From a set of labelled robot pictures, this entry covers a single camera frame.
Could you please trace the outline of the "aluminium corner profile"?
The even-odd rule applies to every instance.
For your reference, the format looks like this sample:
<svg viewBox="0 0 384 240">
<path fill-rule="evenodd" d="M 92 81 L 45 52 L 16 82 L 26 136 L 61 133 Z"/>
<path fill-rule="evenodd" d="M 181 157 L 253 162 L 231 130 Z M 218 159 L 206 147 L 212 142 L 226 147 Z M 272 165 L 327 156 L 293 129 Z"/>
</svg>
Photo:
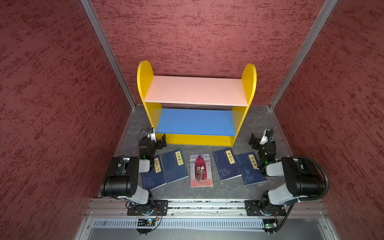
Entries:
<svg viewBox="0 0 384 240">
<path fill-rule="evenodd" d="M 291 67 L 289 68 L 287 74 L 285 75 L 278 91 L 276 92 L 271 103 L 269 104 L 270 111 L 273 111 L 275 109 L 277 103 L 283 96 L 283 93 L 285 92 L 291 80 L 293 79 L 302 61 L 305 59 L 308 51 L 310 50 L 311 46 L 315 42 L 317 36 L 319 35 L 320 31 L 322 30 L 324 24 L 326 23 L 327 19 L 329 18 L 330 14 L 332 13 L 337 3 L 338 3 L 338 0 L 325 1 L 317 18 L 314 21 L 314 24 L 312 25 L 309 33 L 307 34 L 303 44 L 301 45 L 300 50 L 298 51 Z"/>
<path fill-rule="evenodd" d="M 118 63 L 118 60 L 113 52 L 113 49 L 108 41 L 108 38 L 105 34 L 105 31 L 103 30 L 102 24 L 97 16 L 97 13 L 95 11 L 95 8 L 92 4 L 92 1 L 90 0 L 81 0 L 82 6 L 92 24 L 92 27 L 99 39 L 99 42 L 102 45 L 102 48 L 111 64 L 111 67 L 123 89 L 124 94 L 126 95 L 126 98 L 128 99 L 130 106 L 133 110 L 136 109 L 136 101 L 134 100 L 134 97 L 132 95 L 132 92 L 129 88 L 129 85 L 124 77 L 123 71 Z"/>
</svg>

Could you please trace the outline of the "blue book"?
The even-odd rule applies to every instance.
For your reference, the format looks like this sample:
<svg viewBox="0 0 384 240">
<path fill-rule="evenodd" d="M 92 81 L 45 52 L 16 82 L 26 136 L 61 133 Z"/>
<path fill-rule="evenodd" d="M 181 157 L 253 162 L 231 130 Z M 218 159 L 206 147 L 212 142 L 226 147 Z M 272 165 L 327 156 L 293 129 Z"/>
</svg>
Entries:
<svg viewBox="0 0 384 240">
<path fill-rule="evenodd" d="M 167 184 L 187 178 L 187 166 L 184 163 L 181 149 L 161 155 Z"/>
<path fill-rule="evenodd" d="M 240 177 L 242 171 L 231 148 L 213 152 L 221 181 Z"/>
<path fill-rule="evenodd" d="M 246 186 L 266 182 L 267 179 L 258 170 L 258 159 L 254 152 L 236 155 Z"/>
<path fill-rule="evenodd" d="M 142 185 L 145 190 L 153 190 L 167 184 L 165 170 L 160 155 L 154 158 L 154 169 L 147 173 L 141 173 Z"/>
</svg>

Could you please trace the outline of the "right controller circuit board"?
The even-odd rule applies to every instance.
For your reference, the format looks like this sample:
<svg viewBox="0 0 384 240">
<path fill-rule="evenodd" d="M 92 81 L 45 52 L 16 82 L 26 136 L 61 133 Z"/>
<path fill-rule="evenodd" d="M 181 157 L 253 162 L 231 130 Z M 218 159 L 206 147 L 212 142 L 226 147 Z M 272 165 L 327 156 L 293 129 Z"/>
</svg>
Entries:
<svg viewBox="0 0 384 240">
<path fill-rule="evenodd" d="M 268 230 L 275 230 L 278 228 L 278 222 L 276 220 L 273 220 L 273 219 L 263 219 L 263 229 L 265 231 L 268 231 Z"/>
</svg>

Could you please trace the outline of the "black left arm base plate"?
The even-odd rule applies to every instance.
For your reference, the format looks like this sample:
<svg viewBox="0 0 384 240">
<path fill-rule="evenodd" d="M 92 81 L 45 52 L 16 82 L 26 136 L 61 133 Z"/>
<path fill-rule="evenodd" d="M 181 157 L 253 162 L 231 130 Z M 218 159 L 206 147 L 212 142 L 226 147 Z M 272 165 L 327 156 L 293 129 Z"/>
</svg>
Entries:
<svg viewBox="0 0 384 240">
<path fill-rule="evenodd" d="M 166 216 L 168 211 L 168 200 L 153 200 L 147 205 L 129 203 L 127 205 L 127 216 Z"/>
</svg>

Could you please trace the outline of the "yellow pink blue bookshelf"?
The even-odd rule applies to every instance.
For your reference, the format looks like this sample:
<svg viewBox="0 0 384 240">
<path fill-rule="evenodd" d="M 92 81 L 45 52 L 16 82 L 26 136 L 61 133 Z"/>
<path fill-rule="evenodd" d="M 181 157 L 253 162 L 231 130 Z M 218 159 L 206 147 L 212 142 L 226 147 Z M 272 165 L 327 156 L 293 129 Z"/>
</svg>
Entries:
<svg viewBox="0 0 384 240">
<path fill-rule="evenodd" d="M 232 147 L 254 99 L 255 65 L 240 79 L 156 76 L 149 61 L 137 71 L 138 91 L 155 129 L 167 144 Z"/>
</svg>

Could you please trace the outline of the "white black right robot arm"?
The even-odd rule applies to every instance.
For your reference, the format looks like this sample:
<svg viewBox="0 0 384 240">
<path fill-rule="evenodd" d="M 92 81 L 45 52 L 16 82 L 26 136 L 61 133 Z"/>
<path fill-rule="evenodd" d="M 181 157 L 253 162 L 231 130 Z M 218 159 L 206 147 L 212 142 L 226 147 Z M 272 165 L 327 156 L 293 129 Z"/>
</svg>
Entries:
<svg viewBox="0 0 384 240">
<path fill-rule="evenodd" d="M 291 206 L 301 201 L 322 199 L 329 190 L 329 178 L 315 160 L 304 156 L 290 156 L 276 159 L 277 146 L 273 139 L 274 130 L 265 130 L 262 138 L 251 134 L 249 145 L 257 150 L 257 170 L 267 177 L 284 177 L 280 187 L 263 193 L 260 199 L 262 210 Z"/>
</svg>

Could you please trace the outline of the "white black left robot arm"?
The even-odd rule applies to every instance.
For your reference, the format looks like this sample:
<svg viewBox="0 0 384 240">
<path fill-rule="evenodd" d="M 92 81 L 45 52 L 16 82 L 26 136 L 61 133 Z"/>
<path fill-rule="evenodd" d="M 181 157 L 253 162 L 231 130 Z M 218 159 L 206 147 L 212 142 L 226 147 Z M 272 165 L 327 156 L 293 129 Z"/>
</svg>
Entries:
<svg viewBox="0 0 384 240">
<path fill-rule="evenodd" d="M 165 169 L 156 150 L 167 146 L 166 135 L 160 140 L 154 134 L 139 140 L 139 156 L 112 158 L 101 184 L 103 197 L 125 199 L 139 207 L 154 207 L 152 189 L 167 183 Z"/>
</svg>

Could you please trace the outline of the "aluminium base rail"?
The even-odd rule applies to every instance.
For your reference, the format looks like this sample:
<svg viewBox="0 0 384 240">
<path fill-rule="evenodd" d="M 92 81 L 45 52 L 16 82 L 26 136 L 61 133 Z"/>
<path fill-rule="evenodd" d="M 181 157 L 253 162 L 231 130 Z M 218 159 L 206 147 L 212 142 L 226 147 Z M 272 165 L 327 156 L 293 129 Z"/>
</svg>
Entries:
<svg viewBox="0 0 384 240">
<path fill-rule="evenodd" d="M 245 218 L 245 199 L 168 199 L 167 218 Z M 129 202 L 108 198 L 91 199 L 87 217 L 122 218 L 127 216 Z M 296 203 L 288 213 L 290 218 L 328 218 L 329 213 L 322 201 Z"/>
</svg>

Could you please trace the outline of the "left controller circuit board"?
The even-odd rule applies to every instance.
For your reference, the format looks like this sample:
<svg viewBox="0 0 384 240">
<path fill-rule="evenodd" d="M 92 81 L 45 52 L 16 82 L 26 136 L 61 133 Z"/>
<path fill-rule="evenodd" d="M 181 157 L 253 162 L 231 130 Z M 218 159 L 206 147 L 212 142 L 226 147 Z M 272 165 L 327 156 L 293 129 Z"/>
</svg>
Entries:
<svg viewBox="0 0 384 240">
<path fill-rule="evenodd" d="M 157 224 L 157 221 L 154 219 L 138 219 L 137 227 L 138 228 L 154 228 Z"/>
</svg>

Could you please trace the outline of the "left aluminium corner profile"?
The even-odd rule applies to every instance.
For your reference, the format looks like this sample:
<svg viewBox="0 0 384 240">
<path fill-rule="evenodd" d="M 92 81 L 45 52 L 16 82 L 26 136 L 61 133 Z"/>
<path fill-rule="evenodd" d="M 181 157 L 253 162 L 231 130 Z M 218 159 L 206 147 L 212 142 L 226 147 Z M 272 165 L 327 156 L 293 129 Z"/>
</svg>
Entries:
<svg viewBox="0 0 384 240">
<path fill-rule="evenodd" d="M 102 48 L 111 64 L 111 67 L 123 89 L 124 94 L 126 95 L 126 98 L 128 99 L 130 106 L 133 110 L 136 109 L 136 101 L 134 100 L 134 97 L 132 95 L 132 92 L 129 88 L 129 85 L 124 77 L 123 71 L 118 63 L 118 60 L 113 52 L 113 49 L 108 41 L 108 38 L 105 34 L 105 31 L 103 30 L 102 24 L 97 16 L 97 13 L 95 11 L 95 8 L 92 4 L 92 1 L 90 0 L 81 0 L 82 6 L 92 24 L 92 27 L 99 39 L 99 42 L 102 45 Z"/>
</svg>

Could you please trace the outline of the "right aluminium corner profile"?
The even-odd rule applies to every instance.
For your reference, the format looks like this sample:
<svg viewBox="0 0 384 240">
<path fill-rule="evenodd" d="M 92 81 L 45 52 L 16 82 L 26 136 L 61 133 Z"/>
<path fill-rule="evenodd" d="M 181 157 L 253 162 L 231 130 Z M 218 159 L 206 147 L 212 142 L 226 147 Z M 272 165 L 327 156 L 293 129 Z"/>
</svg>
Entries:
<svg viewBox="0 0 384 240">
<path fill-rule="evenodd" d="M 273 111 L 275 109 L 277 103 L 283 96 L 283 93 L 285 92 L 291 80 L 293 79 L 302 61 L 305 59 L 308 51 L 310 50 L 311 46 L 315 42 L 317 36 L 319 35 L 320 31 L 322 30 L 324 24 L 326 23 L 327 19 L 329 18 L 330 14 L 332 13 L 337 3 L 338 3 L 338 0 L 325 1 L 317 18 L 314 21 L 314 24 L 312 25 L 309 33 L 307 34 L 303 44 L 301 45 L 300 50 L 298 51 L 291 67 L 289 68 L 287 74 L 285 75 L 278 91 L 276 92 L 271 103 L 269 104 L 270 111 Z"/>
</svg>

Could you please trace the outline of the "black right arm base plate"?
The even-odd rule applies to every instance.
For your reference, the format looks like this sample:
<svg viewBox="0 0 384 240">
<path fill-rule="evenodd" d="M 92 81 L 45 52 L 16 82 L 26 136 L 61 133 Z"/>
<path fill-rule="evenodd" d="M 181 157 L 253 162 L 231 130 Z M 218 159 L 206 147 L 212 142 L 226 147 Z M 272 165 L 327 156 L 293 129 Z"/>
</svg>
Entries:
<svg viewBox="0 0 384 240">
<path fill-rule="evenodd" d="M 286 211 L 284 206 L 272 205 L 268 201 L 245 201 L 245 209 L 247 216 L 258 216 L 258 217 L 273 217 L 276 214 L 281 216 L 286 216 Z"/>
</svg>

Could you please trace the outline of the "controller circuit board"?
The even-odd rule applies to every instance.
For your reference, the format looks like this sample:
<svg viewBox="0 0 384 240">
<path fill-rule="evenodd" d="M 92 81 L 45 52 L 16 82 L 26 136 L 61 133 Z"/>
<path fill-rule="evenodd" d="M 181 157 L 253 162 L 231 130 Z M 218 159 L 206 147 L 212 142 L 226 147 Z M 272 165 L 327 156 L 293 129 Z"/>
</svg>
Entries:
<svg viewBox="0 0 384 240">
<path fill-rule="evenodd" d="M 157 221 L 154 219 L 138 219 L 137 227 L 138 228 L 154 228 L 157 224 Z"/>
<path fill-rule="evenodd" d="M 268 231 L 268 230 L 275 230 L 278 228 L 278 222 L 276 220 L 273 220 L 273 219 L 263 219 L 263 229 L 265 231 Z"/>
</svg>

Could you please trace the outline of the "red Hamlet picture book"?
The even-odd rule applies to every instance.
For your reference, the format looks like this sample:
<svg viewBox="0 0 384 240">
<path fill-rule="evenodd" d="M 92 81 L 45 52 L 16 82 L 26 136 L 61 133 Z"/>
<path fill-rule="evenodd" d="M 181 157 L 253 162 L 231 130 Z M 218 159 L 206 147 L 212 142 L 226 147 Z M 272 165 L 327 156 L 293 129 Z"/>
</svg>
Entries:
<svg viewBox="0 0 384 240">
<path fill-rule="evenodd" d="M 191 188 L 212 187 L 212 165 L 210 154 L 190 155 Z"/>
</svg>

